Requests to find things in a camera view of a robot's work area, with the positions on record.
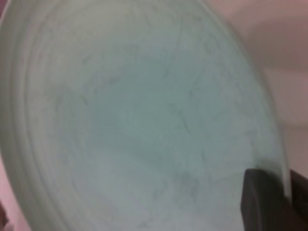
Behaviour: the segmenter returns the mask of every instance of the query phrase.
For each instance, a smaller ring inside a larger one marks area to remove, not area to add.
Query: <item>plate surface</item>
[[[34,231],[240,231],[247,168],[288,186],[258,73],[203,3],[16,0],[0,49],[3,158]]]

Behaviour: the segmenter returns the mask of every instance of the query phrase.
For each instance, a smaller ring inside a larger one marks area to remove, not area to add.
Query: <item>background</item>
[[[206,0],[242,39],[274,98],[290,167],[308,177],[308,0]],[[0,14],[6,0],[0,0]],[[0,200],[30,231],[0,160]]]

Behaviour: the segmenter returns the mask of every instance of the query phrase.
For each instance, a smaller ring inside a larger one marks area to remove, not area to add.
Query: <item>stain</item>
[[[194,179],[189,173],[182,174],[180,176],[180,191],[190,196],[196,202],[199,191],[198,180]]]
[[[84,95],[81,96],[81,99],[82,99],[83,103],[84,103],[86,106],[89,105],[89,102],[88,102],[87,98],[86,98]]]
[[[83,65],[86,65],[90,61],[90,59],[91,55],[88,55],[87,57],[83,58],[81,62]]]
[[[183,111],[182,111],[182,110],[179,110],[178,113],[177,113],[177,115],[178,115],[178,117],[180,118],[180,120],[182,121],[185,130],[186,130],[189,134],[191,134],[191,131],[190,131],[189,127],[188,127],[187,120],[186,120],[186,117],[185,117]]]
[[[77,192],[77,186],[74,180],[71,181],[73,189]]]
[[[180,48],[180,42],[182,40],[183,32],[184,32],[184,22],[183,22],[183,18],[181,18],[181,21],[180,21],[180,31],[179,31],[178,38],[177,38],[176,43],[175,43],[175,48],[174,48],[174,50],[172,52],[172,55],[171,55],[171,58],[170,58],[170,62],[167,65],[167,69],[166,69],[164,78],[167,78],[169,76],[172,64],[173,64],[173,62],[175,61],[175,59],[177,57],[177,53],[178,53],[178,50]]]
[[[153,11],[158,11],[158,7],[157,6],[155,6],[155,5],[150,5],[151,6],[151,9],[153,10]]]
[[[202,158],[203,163],[206,163],[206,157],[205,157],[205,151],[204,150],[201,152],[201,158]]]
[[[121,79],[121,77],[115,77],[115,78],[112,78],[108,81],[108,84],[109,85],[114,85],[115,83],[117,83],[119,80]]]
[[[55,111],[56,111],[56,113],[59,112],[59,107],[60,107],[62,101],[63,101],[62,100],[62,96],[58,96],[57,100],[56,100],[56,104],[55,104]]]
[[[154,220],[153,217],[151,217],[150,219],[141,222],[138,226],[137,229],[148,229],[150,227],[150,223]]]
[[[197,21],[197,22],[201,22],[202,21],[202,17],[200,17],[200,16],[197,16],[197,15],[189,15],[189,16],[194,21]]]

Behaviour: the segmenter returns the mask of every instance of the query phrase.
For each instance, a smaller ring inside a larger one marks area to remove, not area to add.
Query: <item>dark object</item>
[[[9,220],[6,216],[6,212],[0,203],[0,229],[3,229],[8,222]]]
[[[293,194],[292,206],[302,219],[308,223],[308,179],[294,171],[291,171],[291,179]]]
[[[304,178],[296,177],[297,183],[294,185],[299,194],[302,180]],[[298,207],[305,214],[307,208]],[[284,197],[280,181],[263,170],[246,171],[241,211],[245,231],[308,231],[303,215],[292,208]]]

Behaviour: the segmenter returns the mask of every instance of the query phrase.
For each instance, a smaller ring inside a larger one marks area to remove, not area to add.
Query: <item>plate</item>
[[[244,171],[289,176],[273,107],[198,1],[11,1],[0,141],[45,231],[240,231]]]

